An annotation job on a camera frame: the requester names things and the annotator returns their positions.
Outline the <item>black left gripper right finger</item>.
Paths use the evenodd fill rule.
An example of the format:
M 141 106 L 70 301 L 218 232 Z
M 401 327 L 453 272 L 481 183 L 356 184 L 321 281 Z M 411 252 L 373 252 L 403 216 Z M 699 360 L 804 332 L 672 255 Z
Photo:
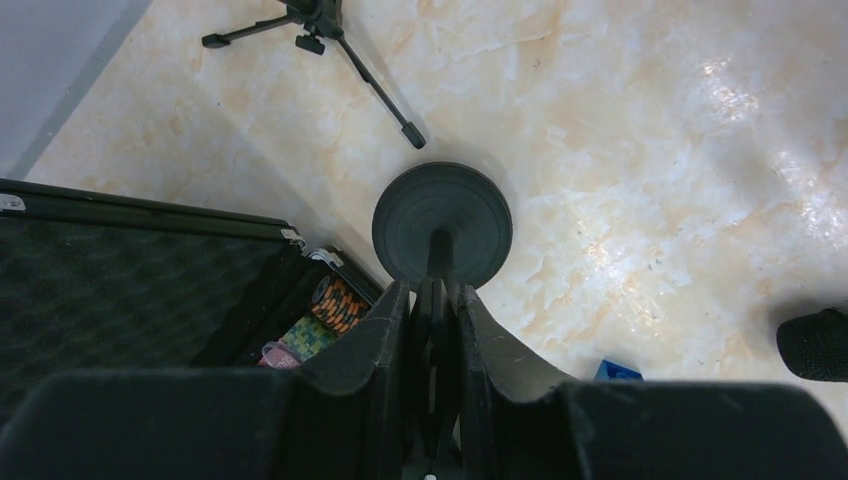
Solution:
M 582 381 L 530 350 L 464 287 L 467 479 L 843 479 L 847 447 L 788 385 Z

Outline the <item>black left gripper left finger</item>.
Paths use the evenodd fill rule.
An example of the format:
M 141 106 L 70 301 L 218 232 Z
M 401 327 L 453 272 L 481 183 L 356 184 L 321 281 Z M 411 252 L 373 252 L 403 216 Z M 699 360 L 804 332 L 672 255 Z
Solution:
M 5 479 L 398 479 L 409 286 L 293 370 L 51 376 L 1 437 Z

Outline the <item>black orange-tipped microphone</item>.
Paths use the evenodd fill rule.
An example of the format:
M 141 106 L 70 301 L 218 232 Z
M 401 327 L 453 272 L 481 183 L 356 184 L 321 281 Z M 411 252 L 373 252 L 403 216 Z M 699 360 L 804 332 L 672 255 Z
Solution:
M 847 382 L 847 315 L 835 308 L 796 317 L 777 329 L 779 354 L 806 380 Z

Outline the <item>black round-base microphone stand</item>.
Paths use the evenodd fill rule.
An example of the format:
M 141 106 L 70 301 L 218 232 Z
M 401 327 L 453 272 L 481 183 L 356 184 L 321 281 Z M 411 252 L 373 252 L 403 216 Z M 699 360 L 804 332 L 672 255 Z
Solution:
M 374 211 L 372 239 L 384 269 L 416 295 L 406 339 L 403 392 L 412 444 L 406 479 L 459 479 L 463 377 L 458 301 L 504 265 L 513 243 L 508 202 L 478 170 L 453 162 L 415 166 L 393 180 Z

